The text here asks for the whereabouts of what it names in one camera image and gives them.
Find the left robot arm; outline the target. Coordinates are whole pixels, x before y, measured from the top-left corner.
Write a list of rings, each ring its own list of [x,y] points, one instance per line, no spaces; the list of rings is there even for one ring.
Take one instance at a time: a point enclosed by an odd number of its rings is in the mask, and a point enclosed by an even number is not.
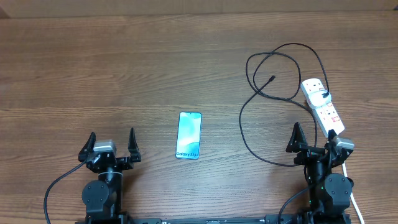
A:
[[[97,141],[91,133],[78,154],[78,160],[98,175],[85,185],[82,201],[86,206],[85,223],[132,223],[127,212],[122,211],[123,171],[132,170],[141,161],[134,129],[130,130],[126,157],[116,156],[113,140]]]

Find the blue Galaxy smartphone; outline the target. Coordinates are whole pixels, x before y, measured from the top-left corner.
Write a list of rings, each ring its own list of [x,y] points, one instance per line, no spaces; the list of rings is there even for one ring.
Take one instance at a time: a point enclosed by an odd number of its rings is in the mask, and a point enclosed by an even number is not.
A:
[[[199,159],[201,121],[201,113],[183,111],[179,114],[175,151],[175,157],[177,159]]]

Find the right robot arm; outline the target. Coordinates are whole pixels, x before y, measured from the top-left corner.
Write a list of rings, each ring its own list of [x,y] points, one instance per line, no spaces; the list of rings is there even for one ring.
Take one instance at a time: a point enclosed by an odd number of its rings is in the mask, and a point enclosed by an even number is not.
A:
[[[328,132],[323,147],[309,146],[300,123],[295,123],[287,152],[296,154],[294,164],[305,167],[308,187],[288,199],[290,203],[299,195],[309,193],[309,207],[300,209],[287,220],[278,214],[278,223],[350,223],[345,210],[350,206],[354,182],[332,168],[343,165],[354,151],[354,142],[339,137],[334,130]]]

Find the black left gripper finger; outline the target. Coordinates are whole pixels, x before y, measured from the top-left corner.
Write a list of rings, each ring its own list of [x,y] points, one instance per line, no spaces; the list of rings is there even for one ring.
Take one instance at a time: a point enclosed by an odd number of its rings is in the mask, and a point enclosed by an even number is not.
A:
[[[93,151],[95,142],[96,142],[96,134],[94,132],[91,132],[87,142],[85,143],[81,151],[78,153],[78,160],[80,162],[83,162],[88,158],[89,154]]]
[[[136,142],[134,128],[130,129],[129,142],[128,142],[127,149],[130,153],[131,162],[140,162],[141,161],[141,153],[139,151],[139,148],[138,148],[138,145]]]

